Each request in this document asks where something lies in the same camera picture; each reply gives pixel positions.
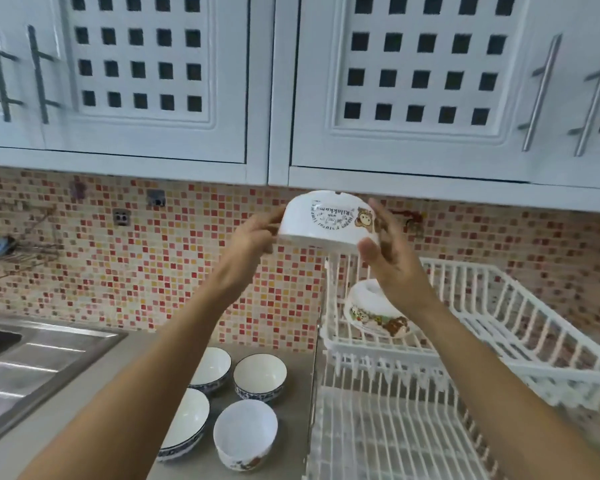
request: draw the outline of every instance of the gray countertop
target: gray countertop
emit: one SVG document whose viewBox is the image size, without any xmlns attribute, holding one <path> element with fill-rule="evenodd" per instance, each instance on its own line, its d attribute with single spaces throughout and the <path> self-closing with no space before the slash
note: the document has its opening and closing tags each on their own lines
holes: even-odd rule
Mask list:
<svg viewBox="0 0 600 480">
<path fill-rule="evenodd" d="M 28 418 L 0 439 L 0 480 L 15 479 L 33 457 L 71 421 L 80 409 L 126 364 L 145 351 L 154 333 L 132 332 L 87 371 L 35 410 Z M 250 473 L 233 472 L 217 457 L 213 441 L 213 425 L 218 414 L 238 401 L 231 383 L 211 397 L 211 418 L 204 437 L 184 457 L 156 463 L 148 478 L 180 480 L 231 478 L 248 475 L 254 479 L 299 479 L 304 474 L 306 434 L 311 395 L 312 355 L 232 344 L 213 344 L 231 354 L 235 365 L 252 353 L 269 352 L 284 361 L 288 369 L 285 390 L 271 404 L 278 415 L 278 436 L 262 466 Z"/>
</svg>

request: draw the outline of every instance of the tile wall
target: tile wall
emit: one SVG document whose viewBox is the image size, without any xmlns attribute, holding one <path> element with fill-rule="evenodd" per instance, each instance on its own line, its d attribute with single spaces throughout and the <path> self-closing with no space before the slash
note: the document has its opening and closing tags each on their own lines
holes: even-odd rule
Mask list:
<svg viewBox="0 0 600 480">
<path fill-rule="evenodd" d="M 74 182 L 86 185 L 72 198 Z M 148 189 L 166 191 L 148 207 Z M 60 257 L 0 280 L 0 311 L 152 330 L 171 318 L 212 269 L 232 230 L 253 212 L 300 190 L 241 187 L 0 168 L 0 200 L 56 206 Z M 600 214 L 386 198 L 392 210 L 424 217 L 410 235 L 427 257 L 488 262 L 600 342 Z M 131 211 L 114 226 L 112 210 Z M 0 234 L 30 223 L 0 212 Z M 33 239 L 49 242 L 51 226 Z M 313 348 L 323 257 L 280 243 L 253 284 L 227 310 L 215 338 L 257 346 Z"/>
</svg>

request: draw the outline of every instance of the bowl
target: bowl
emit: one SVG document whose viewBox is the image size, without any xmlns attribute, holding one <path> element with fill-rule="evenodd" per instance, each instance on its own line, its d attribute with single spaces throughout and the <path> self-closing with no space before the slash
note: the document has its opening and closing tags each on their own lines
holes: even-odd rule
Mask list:
<svg viewBox="0 0 600 480">
<path fill-rule="evenodd" d="M 158 461 L 172 460 L 189 451 L 200 441 L 209 418 L 209 400 L 197 389 L 186 389 L 158 451 Z"/>
<path fill-rule="evenodd" d="M 362 280 L 351 287 L 344 316 L 357 329 L 391 339 L 402 339 L 417 329 L 385 297 L 377 280 Z"/>
<path fill-rule="evenodd" d="M 316 190 L 287 204 L 278 235 L 299 246 L 357 253 L 360 240 L 378 243 L 379 225 L 369 205 L 355 195 Z"/>
<path fill-rule="evenodd" d="M 229 379 L 231 355 L 217 347 L 207 347 L 189 387 L 209 394 Z"/>
<path fill-rule="evenodd" d="M 287 366 L 275 355 L 254 354 L 233 370 L 235 392 L 242 399 L 268 402 L 279 396 L 287 378 Z"/>
<path fill-rule="evenodd" d="M 220 461 L 237 472 L 261 464 L 278 432 L 278 418 L 262 401 L 245 399 L 222 411 L 214 427 Z"/>
</svg>

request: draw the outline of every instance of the plastic dish rack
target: plastic dish rack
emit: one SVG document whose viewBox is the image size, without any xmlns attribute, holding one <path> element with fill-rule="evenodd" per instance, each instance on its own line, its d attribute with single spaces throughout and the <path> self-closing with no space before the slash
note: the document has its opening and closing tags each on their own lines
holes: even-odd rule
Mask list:
<svg viewBox="0 0 600 480">
<path fill-rule="evenodd" d="M 599 407 L 600 345 L 495 266 L 427 258 L 421 262 L 440 300 L 547 403 Z M 439 355 L 422 332 L 384 339 L 360 332 L 342 316 L 347 291 L 370 275 L 357 255 L 329 255 L 326 273 L 320 336 L 337 370 L 344 366 L 372 376 L 381 372 L 387 381 L 397 376 L 404 385 L 416 378 L 421 387 L 432 379 L 439 390 L 451 387 Z"/>
<path fill-rule="evenodd" d="M 503 479 L 453 386 L 328 364 L 315 393 L 305 479 Z"/>
</svg>

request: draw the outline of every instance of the white bowl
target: white bowl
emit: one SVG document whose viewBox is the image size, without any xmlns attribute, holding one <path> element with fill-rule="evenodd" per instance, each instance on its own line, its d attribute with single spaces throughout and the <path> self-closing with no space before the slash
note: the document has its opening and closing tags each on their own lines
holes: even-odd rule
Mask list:
<svg viewBox="0 0 600 480">
<path fill-rule="evenodd" d="M 261 401 L 245 399 L 218 416 L 214 443 L 225 467 L 246 472 L 269 453 L 277 432 L 278 418 L 273 409 Z"/>
<path fill-rule="evenodd" d="M 231 355 L 217 347 L 207 347 L 189 387 L 209 394 L 224 384 L 230 369 Z"/>
<path fill-rule="evenodd" d="M 249 355 L 233 370 L 235 391 L 243 399 L 270 401 L 280 395 L 286 378 L 287 366 L 270 354 Z"/>
<path fill-rule="evenodd" d="M 391 339 L 401 339 L 419 330 L 385 297 L 377 280 L 362 280 L 351 287 L 344 316 L 357 329 Z"/>
<path fill-rule="evenodd" d="M 287 204 L 278 235 L 300 246 L 357 253 L 365 237 L 378 243 L 376 214 L 355 195 L 316 190 Z"/>
<path fill-rule="evenodd" d="M 193 450 L 202 438 L 208 418 L 207 396 L 199 390 L 188 388 L 162 441 L 157 460 L 172 460 Z"/>
</svg>

